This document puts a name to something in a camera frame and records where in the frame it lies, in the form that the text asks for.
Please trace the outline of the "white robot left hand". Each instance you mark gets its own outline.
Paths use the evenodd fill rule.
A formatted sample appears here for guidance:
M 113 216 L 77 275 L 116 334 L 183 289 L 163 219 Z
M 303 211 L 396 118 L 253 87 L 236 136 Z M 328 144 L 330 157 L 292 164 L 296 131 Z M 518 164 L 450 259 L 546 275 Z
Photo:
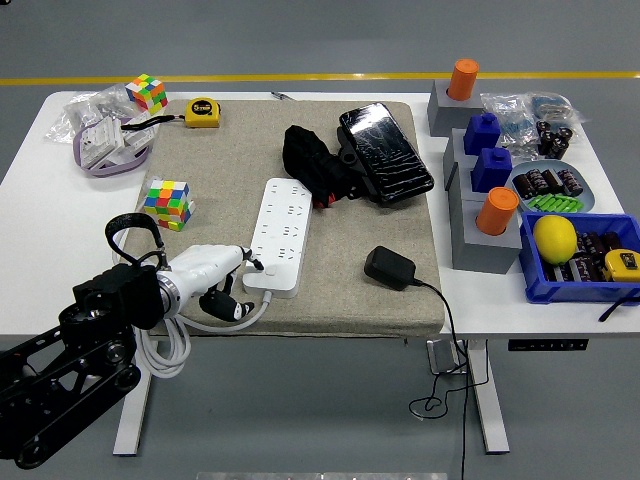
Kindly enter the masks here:
M 157 272 L 164 318 L 179 314 L 192 297 L 200 308 L 226 322 L 237 322 L 254 308 L 252 302 L 239 303 L 230 296 L 235 272 L 243 261 L 258 270 L 264 266 L 250 249 L 227 245 L 192 245 Z

